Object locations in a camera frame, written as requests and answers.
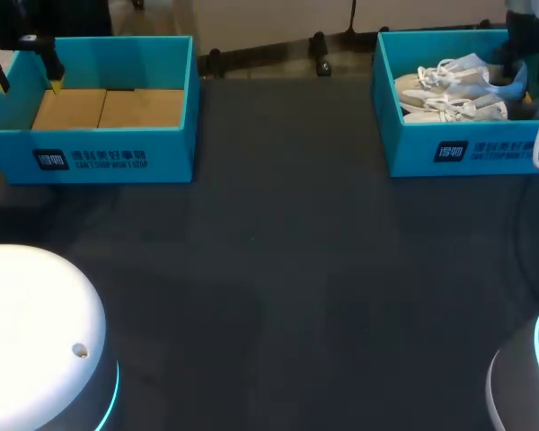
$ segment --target black clamp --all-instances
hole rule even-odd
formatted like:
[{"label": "black clamp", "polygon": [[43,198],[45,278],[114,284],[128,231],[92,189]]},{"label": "black clamp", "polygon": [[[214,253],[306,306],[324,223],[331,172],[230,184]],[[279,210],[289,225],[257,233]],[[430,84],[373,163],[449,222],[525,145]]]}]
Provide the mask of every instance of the black clamp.
[{"label": "black clamp", "polygon": [[309,39],[309,55],[315,60],[315,73],[320,77],[331,76],[331,65],[325,59],[327,56],[327,44],[321,31]]}]

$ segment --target wall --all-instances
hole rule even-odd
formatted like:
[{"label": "wall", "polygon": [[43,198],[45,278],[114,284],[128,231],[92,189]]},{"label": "wall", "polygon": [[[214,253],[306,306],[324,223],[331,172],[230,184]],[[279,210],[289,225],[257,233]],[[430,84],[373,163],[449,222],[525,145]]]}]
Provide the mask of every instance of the wall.
[{"label": "wall", "polygon": [[[200,54],[308,39],[349,27],[351,0],[109,0],[115,34],[191,34]],[[354,29],[377,31],[505,21],[503,0],[358,0]]]},{"label": "wall", "polygon": [[504,0],[358,0],[354,28],[378,31],[505,22]]}]

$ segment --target open box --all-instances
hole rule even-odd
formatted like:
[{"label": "open box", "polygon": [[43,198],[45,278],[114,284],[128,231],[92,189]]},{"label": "open box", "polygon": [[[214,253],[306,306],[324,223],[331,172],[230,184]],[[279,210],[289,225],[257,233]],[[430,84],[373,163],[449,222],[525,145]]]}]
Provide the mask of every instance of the open box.
[{"label": "open box", "polygon": [[539,121],[405,124],[393,80],[476,53],[491,62],[505,30],[398,31],[377,39],[372,94],[391,176],[537,173],[533,142]]},{"label": "open box", "polygon": [[17,52],[10,91],[0,93],[0,169],[8,182],[191,181],[199,114],[191,37],[61,38],[56,49],[64,89],[182,90],[181,107],[164,107],[179,126],[32,130],[49,82],[38,56]]}]

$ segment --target dark gray surface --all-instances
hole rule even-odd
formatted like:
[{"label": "dark gray surface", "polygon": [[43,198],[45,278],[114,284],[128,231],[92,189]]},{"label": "dark gray surface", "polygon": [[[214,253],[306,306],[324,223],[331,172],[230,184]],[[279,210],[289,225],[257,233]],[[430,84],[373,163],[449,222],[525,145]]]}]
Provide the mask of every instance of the dark gray surface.
[{"label": "dark gray surface", "polygon": [[363,79],[203,82],[196,180],[8,188],[93,281],[127,430],[490,430],[539,310],[539,177],[391,180]]}]

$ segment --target shoe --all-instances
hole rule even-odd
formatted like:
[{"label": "shoe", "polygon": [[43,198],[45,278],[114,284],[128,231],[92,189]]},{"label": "shoe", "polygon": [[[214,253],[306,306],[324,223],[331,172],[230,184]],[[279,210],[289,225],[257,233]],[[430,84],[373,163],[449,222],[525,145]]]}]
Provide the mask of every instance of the shoe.
[{"label": "shoe", "polygon": [[450,101],[474,100],[486,94],[497,94],[505,101],[519,101],[527,85],[527,66],[517,64],[517,74],[509,85],[497,86],[503,79],[503,67],[488,65],[477,55],[442,60],[437,67],[419,67],[417,74],[395,80],[402,108],[408,112],[424,111],[427,99],[447,97]]},{"label": "shoe", "polygon": [[473,121],[505,121],[508,110],[505,102],[495,94],[488,94],[474,101],[446,98],[427,99],[423,112],[412,112],[403,119],[406,124],[457,123]]}]

